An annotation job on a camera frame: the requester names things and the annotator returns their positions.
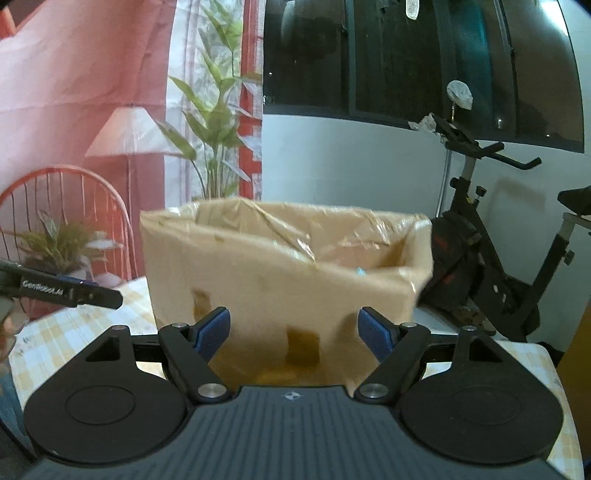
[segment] printed logo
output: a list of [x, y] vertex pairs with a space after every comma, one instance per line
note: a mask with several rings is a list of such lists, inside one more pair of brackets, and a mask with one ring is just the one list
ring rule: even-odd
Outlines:
[[49, 295], [57, 295], [59, 297], [61, 297], [64, 294], [63, 288], [49, 287], [47, 285], [44, 285], [43, 283], [33, 283], [29, 282], [28, 280], [24, 280], [21, 286], [23, 286], [24, 288], [28, 288], [29, 290], [40, 291], [43, 293], [48, 293]]
[[288, 392], [285, 395], [283, 395], [283, 397], [289, 401], [294, 401], [299, 400], [301, 397], [303, 397], [303, 395], [300, 395], [298, 392]]

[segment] table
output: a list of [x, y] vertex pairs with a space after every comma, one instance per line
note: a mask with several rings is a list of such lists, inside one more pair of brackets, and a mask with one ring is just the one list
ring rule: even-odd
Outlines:
[[[120, 291], [124, 304], [119, 310], [84, 305], [61, 310], [23, 329], [10, 355], [12, 376], [21, 407], [43, 382], [112, 325], [128, 325], [132, 335], [156, 333], [146, 279], [131, 281], [122, 286]], [[564, 423], [548, 461], [569, 479], [583, 480], [583, 463], [573, 417], [547, 351], [531, 343], [499, 341], [499, 344], [560, 400]], [[163, 377], [159, 364], [139, 362], [138, 366]], [[449, 366], [449, 363], [428, 364], [425, 376], [442, 372]]]

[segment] exercise bike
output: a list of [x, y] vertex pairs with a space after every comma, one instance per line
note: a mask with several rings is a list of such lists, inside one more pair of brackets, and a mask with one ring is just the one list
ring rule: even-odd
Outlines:
[[486, 194], [476, 188], [476, 199], [469, 195], [476, 162], [483, 158], [500, 161], [519, 170], [531, 170], [542, 161], [535, 158], [520, 163], [500, 155], [501, 142], [482, 148], [458, 123], [433, 115], [437, 132], [446, 140], [448, 150], [465, 155], [464, 169], [459, 178], [452, 178], [455, 189], [452, 205], [441, 217], [432, 220], [433, 277], [423, 290], [419, 305], [442, 310], [459, 323], [458, 312], [471, 311], [466, 305], [472, 301], [479, 315], [484, 316], [509, 340], [525, 342], [526, 336], [540, 326], [538, 302], [562, 261], [569, 265], [574, 253], [568, 250], [575, 225], [591, 230], [591, 186], [560, 192], [558, 201], [573, 213], [563, 215], [563, 223], [534, 282], [530, 285], [508, 275], [501, 264], [490, 236], [480, 216], [478, 204]]

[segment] dark window glass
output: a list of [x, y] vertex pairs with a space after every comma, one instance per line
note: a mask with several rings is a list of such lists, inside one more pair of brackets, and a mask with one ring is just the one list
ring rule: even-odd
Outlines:
[[268, 0], [265, 111], [407, 126], [449, 116], [467, 83], [475, 136], [583, 151], [574, 54], [557, 0]]
[[557, 0], [504, 4], [515, 49], [517, 138], [549, 146], [564, 142], [577, 150], [583, 145], [583, 107], [560, 5]]

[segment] blue gripper pad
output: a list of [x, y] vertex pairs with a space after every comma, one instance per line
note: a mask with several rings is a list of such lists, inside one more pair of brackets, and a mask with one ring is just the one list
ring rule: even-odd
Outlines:
[[377, 312], [370, 313], [366, 308], [359, 311], [357, 317], [359, 337], [378, 359], [378, 362], [383, 362], [394, 350], [398, 338], [392, 338], [391, 332], [396, 328], [396, 325], [390, 323], [388, 319]]
[[225, 308], [215, 309], [196, 325], [195, 350], [209, 363], [230, 335], [230, 312]]

